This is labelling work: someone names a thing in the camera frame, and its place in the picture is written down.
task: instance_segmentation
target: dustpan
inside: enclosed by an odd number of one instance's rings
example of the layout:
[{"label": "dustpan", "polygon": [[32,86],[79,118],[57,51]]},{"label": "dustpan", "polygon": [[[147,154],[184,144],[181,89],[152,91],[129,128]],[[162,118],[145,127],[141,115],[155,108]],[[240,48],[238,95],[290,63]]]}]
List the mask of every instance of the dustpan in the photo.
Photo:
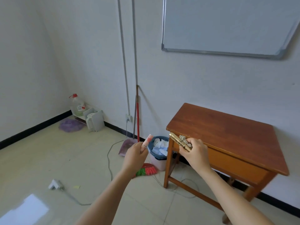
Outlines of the dustpan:
[{"label": "dustpan", "polygon": [[127,150],[135,143],[137,143],[137,139],[129,138],[127,140],[124,140],[121,149],[119,151],[119,155],[125,156]]}]

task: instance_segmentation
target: table drawer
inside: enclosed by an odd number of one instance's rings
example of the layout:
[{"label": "table drawer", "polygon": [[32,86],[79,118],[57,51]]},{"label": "table drawer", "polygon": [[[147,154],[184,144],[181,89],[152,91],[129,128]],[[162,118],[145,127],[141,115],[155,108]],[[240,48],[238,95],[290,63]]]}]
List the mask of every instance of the table drawer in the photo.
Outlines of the table drawer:
[{"label": "table drawer", "polygon": [[[179,145],[173,142],[173,148],[178,150]],[[265,169],[254,166],[210,147],[208,148],[208,158],[212,168],[250,185],[258,184],[268,173]]]}]

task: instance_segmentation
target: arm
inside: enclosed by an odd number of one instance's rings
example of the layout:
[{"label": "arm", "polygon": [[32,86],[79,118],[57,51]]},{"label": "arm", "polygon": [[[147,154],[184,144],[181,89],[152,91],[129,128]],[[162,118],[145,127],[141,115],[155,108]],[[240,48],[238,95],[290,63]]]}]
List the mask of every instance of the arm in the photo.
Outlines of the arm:
[{"label": "arm", "polygon": [[113,222],[126,186],[135,173],[143,166],[148,155],[148,150],[140,153],[142,143],[136,143],[128,149],[121,171],[84,212],[76,225],[109,225]]},{"label": "arm", "polygon": [[187,141],[192,144],[192,151],[187,152],[180,146],[179,153],[208,184],[233,225],[274,225],[212,170],[208,161],[207,146],[201,140],[189,138]]}]

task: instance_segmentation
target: wooden table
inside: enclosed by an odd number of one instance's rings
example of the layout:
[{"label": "wooden table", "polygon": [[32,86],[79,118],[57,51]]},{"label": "wooden table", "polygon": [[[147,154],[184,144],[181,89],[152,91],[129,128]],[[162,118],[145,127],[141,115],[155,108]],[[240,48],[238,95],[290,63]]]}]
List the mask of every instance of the wooden table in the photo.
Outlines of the wooden table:
[{"label": "wooden table", "polygon": [[[251,201],[277,175],[289,175],[287,164],[272,125],[184,103],[167,125],[177,136],[201,139],[208,147],[211,167],[250,186],[243,197]],[[171,165],[173,151],[177,152]],[[211,198],[171,177],[179,160],[179,146],[171,138],[164,187],[178,185],[202,200],[223,210]],[[229,219],[225,215],[223,223]]]}]

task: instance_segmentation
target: hand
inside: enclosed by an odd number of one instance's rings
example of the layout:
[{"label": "hand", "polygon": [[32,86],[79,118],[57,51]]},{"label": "hand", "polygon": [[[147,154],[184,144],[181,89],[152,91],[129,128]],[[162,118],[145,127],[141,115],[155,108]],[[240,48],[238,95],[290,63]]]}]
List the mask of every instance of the hand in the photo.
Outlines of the hand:
[{"label": "hand", "polygon": [[133,177],[136,172],[143,166],[148,150],[141,153],[141,145],[143,142],[138,142],[132,145],[126,152],[125,159],[122,166],[122,171]]},{"label": "hand", "polygon": [[192,151],[187,152],[183,147],[179,146],[179,153],[189,162],[192,168],[201,176],[203,172],[211,171],[209,165],[207,146],[202,140],[195,138],[186,139],[193,146]]}]

